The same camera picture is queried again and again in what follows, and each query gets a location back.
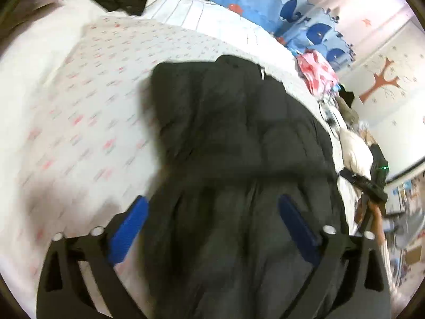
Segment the cream knit sleeve forearm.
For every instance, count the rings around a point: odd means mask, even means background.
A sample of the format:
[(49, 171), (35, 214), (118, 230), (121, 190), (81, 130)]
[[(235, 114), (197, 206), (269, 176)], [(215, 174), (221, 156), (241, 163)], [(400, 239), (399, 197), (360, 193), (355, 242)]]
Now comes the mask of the cream knit sleeve forearm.
[(385, 273), (386, 273), (386, 276), (387, 276), (387, 279), (388, 279), (388, 285), (389, 285), (390, 293), (392, 295), (394, 295), (394, 294), (397, 293), (398, 288), (397, 288), (397, 286), (396, 286), (396, 284), (394, 283), (394, 280), (393, 280), (393, 273), (392, 273), (391, 268), (390, 268), (390, 254), (389, 254), (389, 250), (388, 250), (388, 244), (387, 244), (387, 241), (385, 239), (385, 235), (383, 233), (379, 234), (379, 236), (377, 237), (377, 244), (378, 244), (379, 251), (381, 253), (382, 260), (383, 260), (383, 263), (384, 263)]

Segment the right hand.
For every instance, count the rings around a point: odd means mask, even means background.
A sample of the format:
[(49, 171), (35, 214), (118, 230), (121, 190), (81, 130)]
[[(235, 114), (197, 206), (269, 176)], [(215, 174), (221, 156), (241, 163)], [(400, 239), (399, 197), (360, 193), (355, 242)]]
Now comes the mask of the right hand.
[(362, 234), (362, 232), (359, 232), (359, 229), (362, 223), (366, 223), (366, 226), (369, 227), (369, 231), (375, 235), (377, 244), (384, 244), (385, 234), (383, 231), (383, 217), (377, 204), (371, 202), (366, 197), (361, 197), (356, 204), (354, 222), (357, 224), (357, 228), (354, 232), (356, 236)]

